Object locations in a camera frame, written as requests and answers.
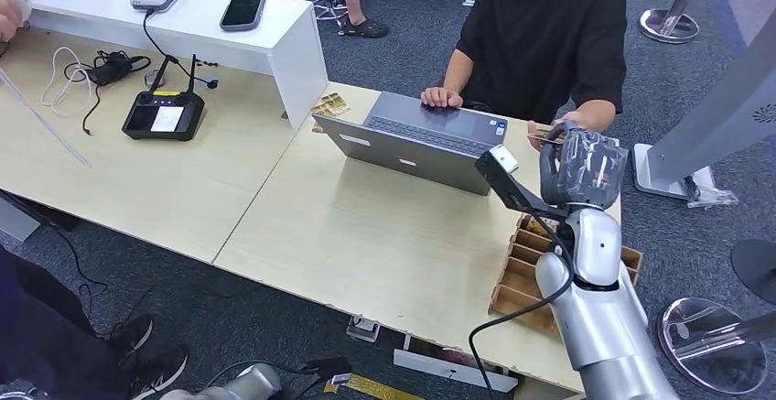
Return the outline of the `person's hand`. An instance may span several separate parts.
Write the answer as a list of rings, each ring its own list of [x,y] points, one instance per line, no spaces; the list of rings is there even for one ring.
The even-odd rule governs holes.
[[[10,41],[30,13],[29,0],[1,0],[1,41]]]

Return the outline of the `person's right hand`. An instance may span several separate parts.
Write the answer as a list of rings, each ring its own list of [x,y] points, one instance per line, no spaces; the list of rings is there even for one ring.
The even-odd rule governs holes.
[[[445,87],[429,87],[420,94],[421,103],[435,108],[461,108],[462,97],[455,91]]]

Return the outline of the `person's left hand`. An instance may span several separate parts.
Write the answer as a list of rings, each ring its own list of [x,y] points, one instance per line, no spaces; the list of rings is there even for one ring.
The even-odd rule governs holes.
[[[566,121],[571,121],[577,125],[582,125],[584,121],[584,115],[581,112],[571,111],[559,118],[554,119],[551,125],[538,124],[535,121],[528,121],[526,125],[527,138],[529,143],[534,149],[541,151],[543,148],[541,137],[544,136],[544,133],[548,133],[553,127]]]

